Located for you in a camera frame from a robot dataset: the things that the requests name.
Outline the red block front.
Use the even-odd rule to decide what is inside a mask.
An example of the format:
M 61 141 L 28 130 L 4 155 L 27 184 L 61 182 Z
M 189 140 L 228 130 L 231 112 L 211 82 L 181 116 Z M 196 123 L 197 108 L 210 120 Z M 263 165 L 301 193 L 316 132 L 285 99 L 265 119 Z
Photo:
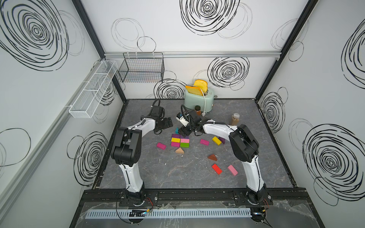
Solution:
M 213 164 L 212 165 L 212 168 L 213 168 L 213 170 L 218 174 L 218 175 L 220 175 L 221 173 L 222 173 L 222 170 L 221 170 L 221 168 L 217 165 L 217 164 Z

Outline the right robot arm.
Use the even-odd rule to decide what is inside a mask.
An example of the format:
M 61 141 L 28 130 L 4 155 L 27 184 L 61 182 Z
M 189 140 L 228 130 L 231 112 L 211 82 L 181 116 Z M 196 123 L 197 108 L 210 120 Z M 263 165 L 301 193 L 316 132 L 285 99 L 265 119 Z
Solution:
M 176 116 L 182 123 L 178 133 L 189 136 L 191 133 L 211 134 L 231 143 L 235 157 L 242 162 L 247 183 L 246 198 L 249 203 L 258 205 L 264 201 L 266 184 L 259 168 L 259 143 L 249 128 L 217 122 L 207 117 L 199 116 L 195 110 L 188 110 L 181 105 L 181 112 Z

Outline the green block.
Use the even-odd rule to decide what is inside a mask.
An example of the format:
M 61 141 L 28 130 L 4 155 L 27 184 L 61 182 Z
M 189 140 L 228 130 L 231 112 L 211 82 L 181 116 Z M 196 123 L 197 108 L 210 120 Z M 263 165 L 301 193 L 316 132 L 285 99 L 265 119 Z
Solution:
M 188 142 L 181 142 L 180 147 L 181 148 L 189 148 L 189 143 Z

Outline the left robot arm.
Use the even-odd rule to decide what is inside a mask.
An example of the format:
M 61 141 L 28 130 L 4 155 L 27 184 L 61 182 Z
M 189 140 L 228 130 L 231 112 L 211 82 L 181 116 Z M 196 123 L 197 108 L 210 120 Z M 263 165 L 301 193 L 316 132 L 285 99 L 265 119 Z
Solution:
M 156 99 L 149 114 L 141 116 L 138 123 L 118 128 L 112 146 L 111 158 L 119 165 L 125 178 L 126 198 L 136 205 L 143 204 L 145 198 L 144 182 L 138 167 L 142 137 L 149 132 L 159 135 L 164 129 L 173 126 L 171 118 L 165 117 L 165 110 L 160 103 L 161 100 Z

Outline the magenta block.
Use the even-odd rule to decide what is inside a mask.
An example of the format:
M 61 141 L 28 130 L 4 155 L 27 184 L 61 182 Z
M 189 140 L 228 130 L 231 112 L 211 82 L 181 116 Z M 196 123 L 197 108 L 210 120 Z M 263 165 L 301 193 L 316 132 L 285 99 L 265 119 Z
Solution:
M 157 146 L 157 148 L 162 149 L 162 150 L 166 149 L 166 145 L 163 143 L 160 143 L 160 142 L 158 142 L 156 146 Z
M 180 147 L 180 143 L 179 142 L 171 142 L 171 146 L 172 147 Z
M 210 144 L 210 142 L 209 142 L 209 141 L 207 141 L 207 140 L 201 139 L 201 140 L 200 140 L 200 144 L 203 144 L 203 145 L 209 145 L 209 144 Z

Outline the tan wooden triangle block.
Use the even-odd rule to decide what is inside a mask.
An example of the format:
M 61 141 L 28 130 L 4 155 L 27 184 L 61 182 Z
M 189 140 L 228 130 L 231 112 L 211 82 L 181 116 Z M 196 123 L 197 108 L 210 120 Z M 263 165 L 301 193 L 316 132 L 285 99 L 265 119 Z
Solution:
M 175 152 L 177 154 L 184 154 L 184 150 L 182 148 L 178 148 Z

